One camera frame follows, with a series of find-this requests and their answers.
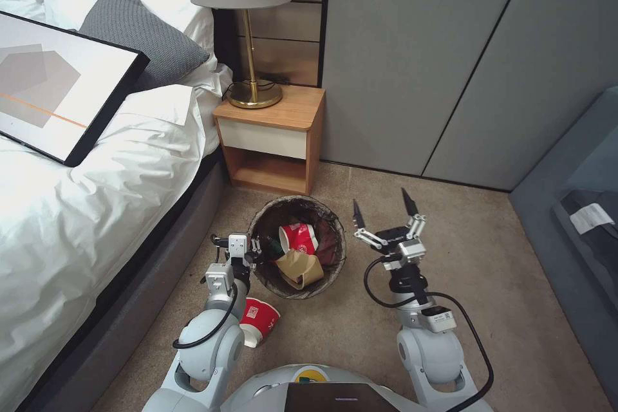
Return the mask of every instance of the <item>picture frame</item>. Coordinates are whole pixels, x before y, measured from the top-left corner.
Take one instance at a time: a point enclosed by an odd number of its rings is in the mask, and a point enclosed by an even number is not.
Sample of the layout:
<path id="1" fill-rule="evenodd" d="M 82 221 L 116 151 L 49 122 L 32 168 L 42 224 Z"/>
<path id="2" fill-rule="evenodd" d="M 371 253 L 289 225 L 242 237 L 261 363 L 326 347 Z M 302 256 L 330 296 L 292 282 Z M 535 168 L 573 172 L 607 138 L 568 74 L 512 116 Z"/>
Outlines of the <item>picture frame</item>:
<path id="1" fill-rule="evenodd" d="M 92 150 L 149 59 L 0 12 L 0 134 L 68 167 Z"/>

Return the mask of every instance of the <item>trash can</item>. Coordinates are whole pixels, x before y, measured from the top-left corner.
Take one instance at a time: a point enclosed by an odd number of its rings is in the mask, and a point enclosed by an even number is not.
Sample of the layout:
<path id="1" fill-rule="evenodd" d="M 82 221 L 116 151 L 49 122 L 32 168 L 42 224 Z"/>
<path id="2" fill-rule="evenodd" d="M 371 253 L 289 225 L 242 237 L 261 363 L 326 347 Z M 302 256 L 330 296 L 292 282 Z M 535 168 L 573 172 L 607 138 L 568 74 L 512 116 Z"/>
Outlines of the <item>trash can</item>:
<path id="1" fill-rule="evenodd" d="M 306 223 L 313 226 L 319 246 L 319 255 L 324 277 L 310 283 L 302 290 L 292 288 L 281 277 L 274 263 L 278 258 L 267 237 L 278 240 L 279 226 Z M 266 204 L 257 212 L 248 234 L 260 238 L 265 262 L 256 267 L 256 277 L 276 295 L 289 299 L 306 299 L 326 290 L 337 278 L 346 262 L 346 238 L 339 218 L 325 205 L 309 196 L 282 196 Z"/>

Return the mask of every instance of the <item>lamp stem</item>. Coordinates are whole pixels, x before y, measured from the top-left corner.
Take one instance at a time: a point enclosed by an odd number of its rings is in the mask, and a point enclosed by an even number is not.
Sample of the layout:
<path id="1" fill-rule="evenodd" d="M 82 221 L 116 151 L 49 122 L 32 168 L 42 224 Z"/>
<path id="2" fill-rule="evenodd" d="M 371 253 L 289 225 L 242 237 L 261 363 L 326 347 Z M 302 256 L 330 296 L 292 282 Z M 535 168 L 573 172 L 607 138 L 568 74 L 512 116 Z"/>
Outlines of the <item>lamp stem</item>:
<path id="1" fill-rule="evenodd" d="M 251 36 L 249 10 L 243 10 L 243 20 L 245 22 L 245 40 L 247 41 L 247 57 L 249 59 L 249 85 L 251 86 L 251 97 L 253 103 L 255 103 L 258 101 L 258 82 L 255 69 L 253 68 L 253 36 Z"/>

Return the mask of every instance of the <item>red paper cup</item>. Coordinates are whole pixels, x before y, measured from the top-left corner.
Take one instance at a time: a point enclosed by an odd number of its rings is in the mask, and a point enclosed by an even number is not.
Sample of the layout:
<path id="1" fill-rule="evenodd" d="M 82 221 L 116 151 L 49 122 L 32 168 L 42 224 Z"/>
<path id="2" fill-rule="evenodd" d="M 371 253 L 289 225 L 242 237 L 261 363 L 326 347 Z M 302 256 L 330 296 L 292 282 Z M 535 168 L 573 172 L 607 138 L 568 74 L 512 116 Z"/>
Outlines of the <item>red paper cup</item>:
<path id="1" fill-rule="evenodd" d="M 240 328 L 245 332 L 245 346 L 255 348 L 272 331 L 281 314 L 273 306 L 255 298 L 247 298 Z"/>
<path id="2" fill-rule="evenodd" d="M 315 250 L 317 250 L 314 228 L 309 224 L 291 224 L 279 227 L 279 240 L 283 252 L 294 249 L 305 254 L 315 254 Z"/>

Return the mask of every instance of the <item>wooden nightstand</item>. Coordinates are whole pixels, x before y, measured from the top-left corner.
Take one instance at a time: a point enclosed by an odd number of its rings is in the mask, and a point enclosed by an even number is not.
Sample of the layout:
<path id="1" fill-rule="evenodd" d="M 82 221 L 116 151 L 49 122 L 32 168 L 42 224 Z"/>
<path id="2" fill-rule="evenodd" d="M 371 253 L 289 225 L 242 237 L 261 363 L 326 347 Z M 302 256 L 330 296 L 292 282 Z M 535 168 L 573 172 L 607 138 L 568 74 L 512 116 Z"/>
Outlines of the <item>wooden nightstand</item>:
<path id="1" fill-rule="evenodd" d="M 310 194 L 320 159 L 324 90 L 282 89 L 283 99 L 269 108 L 219 105 L 219 140 L 232 185 Z"/>

